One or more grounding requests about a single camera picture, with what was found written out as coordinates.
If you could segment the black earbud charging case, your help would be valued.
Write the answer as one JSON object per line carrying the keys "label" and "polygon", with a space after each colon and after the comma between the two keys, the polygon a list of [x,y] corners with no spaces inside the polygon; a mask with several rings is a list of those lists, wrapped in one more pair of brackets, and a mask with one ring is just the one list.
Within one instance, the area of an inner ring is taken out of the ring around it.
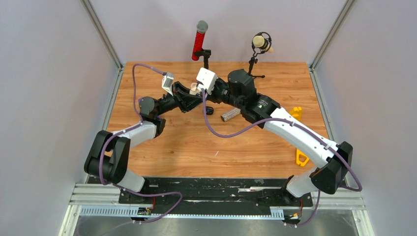
{"label": "black earbud charging case", "polygon": [[205,110],[206,110],[206,115],[207,116],[211,116],[214,113],[214,108],[213,107],[206,107]]}

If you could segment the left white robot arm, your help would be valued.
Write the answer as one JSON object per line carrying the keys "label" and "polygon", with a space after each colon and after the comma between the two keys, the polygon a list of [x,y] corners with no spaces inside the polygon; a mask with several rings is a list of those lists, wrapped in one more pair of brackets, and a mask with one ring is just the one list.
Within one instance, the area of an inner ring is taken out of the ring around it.
{"label": "left white robot arm", "polygon": [[120,131],[99,131],[87,155],[84,171],[101,177],[105,183],[131,190],[132,197],[139,203],[147,202],[151,191],[145,186],[146,179],[127,167],[130,150],[163,132],[166,121],[160,115],[175,108],[186,113],[201,102],[196,83],[186,88],[180,82],[175,82],[172,91],[159,99],[149,96],[139,99],[140,121]]}

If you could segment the white earbud charging case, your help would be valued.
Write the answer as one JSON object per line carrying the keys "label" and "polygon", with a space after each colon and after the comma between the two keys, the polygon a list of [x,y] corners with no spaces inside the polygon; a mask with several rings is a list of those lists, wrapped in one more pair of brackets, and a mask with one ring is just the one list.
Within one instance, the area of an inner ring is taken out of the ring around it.
{"label": "white earbud charging case", "polygon": [[196,96],[200,96],[201,95],[201,91],[198,88],[198,83],[191,83],[190,85],[190,90],[189,90],[189,94],[191,95],[196,95]]}

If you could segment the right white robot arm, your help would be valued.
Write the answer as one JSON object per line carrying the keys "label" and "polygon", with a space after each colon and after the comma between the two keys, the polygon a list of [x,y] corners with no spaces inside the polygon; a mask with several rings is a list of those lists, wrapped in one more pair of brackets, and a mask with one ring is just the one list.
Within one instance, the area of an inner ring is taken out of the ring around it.
{"label": "right white robot arm", "polygon": [[280,136],[313,161],[315,168],[288,178],[281,191],[283,203],[291,206],[306,193],[320,190],[334,194],[342,187],[343,179],[352,169],[353,147],[350,143],[338,144],[302,124],[272,98],[258,93],[253,77],[244,69],[230,72],[225,82],[202,67],[196,80],[191,88],[174,83],[174,94],[191,98],[193,108],[208,100],[236,107],[252,126]]}

